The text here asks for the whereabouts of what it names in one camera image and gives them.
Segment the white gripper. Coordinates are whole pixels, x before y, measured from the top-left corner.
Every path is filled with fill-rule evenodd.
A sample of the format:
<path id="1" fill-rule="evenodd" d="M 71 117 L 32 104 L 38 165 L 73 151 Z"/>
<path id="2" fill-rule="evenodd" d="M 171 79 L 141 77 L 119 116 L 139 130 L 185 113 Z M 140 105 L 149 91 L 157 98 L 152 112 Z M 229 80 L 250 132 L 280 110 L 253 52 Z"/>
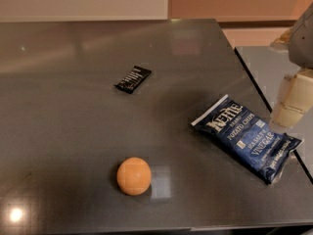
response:
<path id="1" fill-rule="evenodd" d="M 271 44 L 276 52 L 288 52 L 292 63 L 313 69 L 313 3 L 293 27 L 284 31 Z M 313 70 L 299 70 L 285 75 L 280 85 L 271 122 L 283 128 L 294 127 L 313 107 Z"/>

